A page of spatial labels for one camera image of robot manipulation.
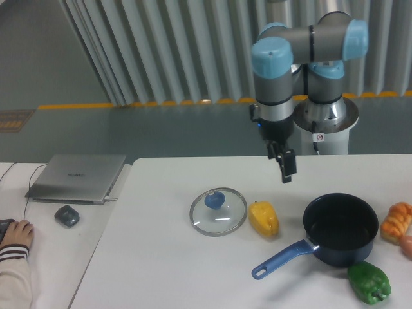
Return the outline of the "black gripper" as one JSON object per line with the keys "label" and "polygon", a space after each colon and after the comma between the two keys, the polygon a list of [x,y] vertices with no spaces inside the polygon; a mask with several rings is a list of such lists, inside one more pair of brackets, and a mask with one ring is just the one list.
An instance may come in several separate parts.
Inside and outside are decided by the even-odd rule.
{"label": "black gripper", "polygon": [[268,159],[278,160],[281,168],[282,182],[291,182],[292,176],[297,172],[295,151],[291,149],[279,154],[277,142],[287,142],[294,132],[293,116],[280,121],[268,121],[260,118],[258,120],[258,127],[262,139],[268,140]]}

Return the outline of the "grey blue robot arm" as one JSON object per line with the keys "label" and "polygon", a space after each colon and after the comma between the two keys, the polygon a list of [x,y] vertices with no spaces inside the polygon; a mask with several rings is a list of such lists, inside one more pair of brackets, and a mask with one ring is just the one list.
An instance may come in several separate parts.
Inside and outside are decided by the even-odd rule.
{"label": "grey blue robot arm", "polygon": [[283,183],[297,171],[288,141],[301,134],[306,155],[345,155],[359,110],[343,95],[344,63],[368,52],[366,21],[328,12],[315,25],[266,25],[251,49],[255,104],[249,107],[266,145],[278,162]]}

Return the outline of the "white striped sleeve forearm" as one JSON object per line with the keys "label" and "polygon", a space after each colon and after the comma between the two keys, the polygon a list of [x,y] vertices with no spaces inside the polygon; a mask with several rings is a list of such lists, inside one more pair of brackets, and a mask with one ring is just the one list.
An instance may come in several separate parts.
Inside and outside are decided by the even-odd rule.
{"label": "white striped sleeve forearm", "polygon": [[1,249],[1,308],[30,308],[32,286],[26,245]]}

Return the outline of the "person's hand on mouse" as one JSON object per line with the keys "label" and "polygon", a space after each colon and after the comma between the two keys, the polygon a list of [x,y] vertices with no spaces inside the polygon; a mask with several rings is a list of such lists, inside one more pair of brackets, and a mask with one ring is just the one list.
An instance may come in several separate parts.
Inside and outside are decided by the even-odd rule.
{"label": "person's hand on mouse", "polygon": [[30,248],[34,238],[34,226],[28,220],[14,221],[6,230],[1,248],[7,246],[26,246]]}

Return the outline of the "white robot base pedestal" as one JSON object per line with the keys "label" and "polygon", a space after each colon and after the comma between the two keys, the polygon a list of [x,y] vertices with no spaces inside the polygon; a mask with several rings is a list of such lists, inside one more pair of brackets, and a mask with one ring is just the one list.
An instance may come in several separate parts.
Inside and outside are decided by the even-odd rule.
{"label": "white robot base pedestal", "polygon": [[357,124],[355,103],[341,97],[331,104],[308,99],[294,109],[295,127],[300,132],[303,155],[347,155],[350,131]]}

